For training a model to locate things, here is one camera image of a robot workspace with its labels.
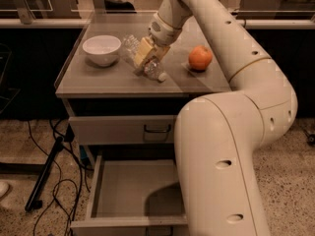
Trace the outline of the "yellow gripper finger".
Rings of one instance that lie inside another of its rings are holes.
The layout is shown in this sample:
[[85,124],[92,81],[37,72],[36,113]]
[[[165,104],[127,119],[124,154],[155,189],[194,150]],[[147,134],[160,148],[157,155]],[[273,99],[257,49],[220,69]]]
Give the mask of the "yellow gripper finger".
[[165,47],[157,47],[157,52],[156,52],[156,58],[157,59],[162,59],[166,53],[168,52],[168,50],[170,49],[169,46],[165,46]]
[[152,40],[148,36],[143,37],[134,56],[135,66],[141,68],[150,59],[154,51],[155,47]]

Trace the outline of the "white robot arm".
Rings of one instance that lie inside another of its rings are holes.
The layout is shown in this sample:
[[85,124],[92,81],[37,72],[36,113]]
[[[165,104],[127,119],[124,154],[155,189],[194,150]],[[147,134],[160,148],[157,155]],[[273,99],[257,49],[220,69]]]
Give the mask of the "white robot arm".
[[176,167],[190,236],[271,236],[253,167],[254,150],[282,137],[297,112],[277,63],[219,0],[163,0],[134,62],[162,58],[194,17],[228,92],[197,97],[179,112]]

